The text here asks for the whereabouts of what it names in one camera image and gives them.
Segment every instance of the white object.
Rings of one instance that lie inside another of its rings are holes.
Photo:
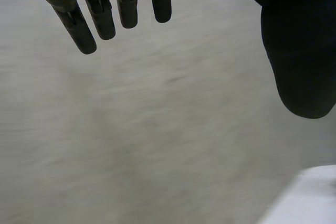
[[[336,165],[304,170],[259,224],[336,224]]]

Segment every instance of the table surface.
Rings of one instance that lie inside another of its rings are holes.
[[[304,170],[260,224],[336,223],[336,165]]]

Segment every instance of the concrete floor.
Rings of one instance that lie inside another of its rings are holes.
[[[173,0],[81,54],[44,0],[0,0],[1,224],[251,224],[336,163],[336,112],[278,97],[253,0]],[[79,0],[96,38],[83,0]]]

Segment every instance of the gray floor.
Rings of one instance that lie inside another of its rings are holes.
[[[173,0],[164,25],[140,0],[133,30],[113,0],[89,56],[44,0],[0,4],[1,224],[251,224],[336,163],[336,111],[284,108],[252,0]]]

